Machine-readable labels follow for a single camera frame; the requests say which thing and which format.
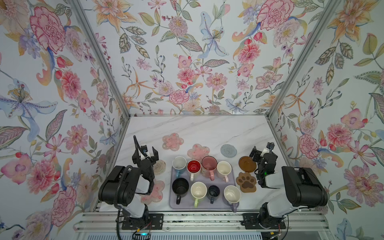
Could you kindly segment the brown round wooden coaster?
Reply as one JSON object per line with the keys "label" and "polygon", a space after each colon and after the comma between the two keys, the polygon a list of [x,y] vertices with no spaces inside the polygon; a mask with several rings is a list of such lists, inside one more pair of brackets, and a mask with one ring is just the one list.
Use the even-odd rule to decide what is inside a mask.
{"label": "brown round wooden coaster", "polygon": [[244,156],[239,159],[239,167],[244,172],[252,173],[257,169],[257,163],[253,161],[253,158]]}

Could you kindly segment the brown paw cork coaster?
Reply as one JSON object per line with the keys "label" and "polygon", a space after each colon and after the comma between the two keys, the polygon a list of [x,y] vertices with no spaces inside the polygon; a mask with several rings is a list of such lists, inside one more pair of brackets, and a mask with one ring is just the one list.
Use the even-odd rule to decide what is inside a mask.
{"label": "brown paw cork coaster", "polygon": [[239,173],[236,183],[243,193],[254,193],[257,191],[257,179],[248,172]]}

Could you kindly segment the multicolour embroidered round coaster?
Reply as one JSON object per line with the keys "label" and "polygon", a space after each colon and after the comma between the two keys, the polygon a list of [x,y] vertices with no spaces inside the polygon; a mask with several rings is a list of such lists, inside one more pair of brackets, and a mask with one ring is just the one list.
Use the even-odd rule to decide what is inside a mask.
{"label": "multicolour embroidered round coaster", "polygon": [[166,171],[166,163],[163,160],[158,160],[154,165],[154,174],[159,176]]}

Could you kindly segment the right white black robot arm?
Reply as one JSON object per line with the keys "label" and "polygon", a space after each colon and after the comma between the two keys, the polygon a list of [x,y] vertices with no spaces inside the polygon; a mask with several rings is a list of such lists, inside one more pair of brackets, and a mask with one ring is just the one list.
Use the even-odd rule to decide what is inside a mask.
{"label": "right white black robot arm", "polygon": [[283,227],[284,219],[298,210],[324,207],[328,203],[328,194],[319,179],[310,168],[283,166],[275,171],[278,156],[273,152],[275,144],[267,143],[262,151],[253,147],[250,158],[257,164],[255,170],[258,184],[264,189],[282,192],[265,202],[254,220],[261,229]]}

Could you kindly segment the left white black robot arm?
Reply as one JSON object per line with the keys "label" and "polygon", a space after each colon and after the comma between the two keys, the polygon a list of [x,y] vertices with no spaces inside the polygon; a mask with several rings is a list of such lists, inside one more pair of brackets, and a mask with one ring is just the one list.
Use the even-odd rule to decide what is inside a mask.
{"label": "left white black robot arm", "polygon": [[146,145],[140,145],[133,136],[135,152],[133,165],[115,166],[102,183],[98,199],[112,205],[129,220],[146,221],[149,215],[148,206],[136,195],[149,196],[155,185],[154,165],[159,160],[159,153],[152,148],[150,154]]}

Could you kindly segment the grey blue woven coaster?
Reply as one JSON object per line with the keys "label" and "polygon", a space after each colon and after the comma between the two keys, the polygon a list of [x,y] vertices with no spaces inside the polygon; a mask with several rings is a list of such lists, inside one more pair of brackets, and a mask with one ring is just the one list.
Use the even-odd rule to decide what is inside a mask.
{"label": "grey blue woven coaster", "polygon": [[237,155],[237,149],[229,144],[222,145],[220,151],[226,158],[234,158]]}

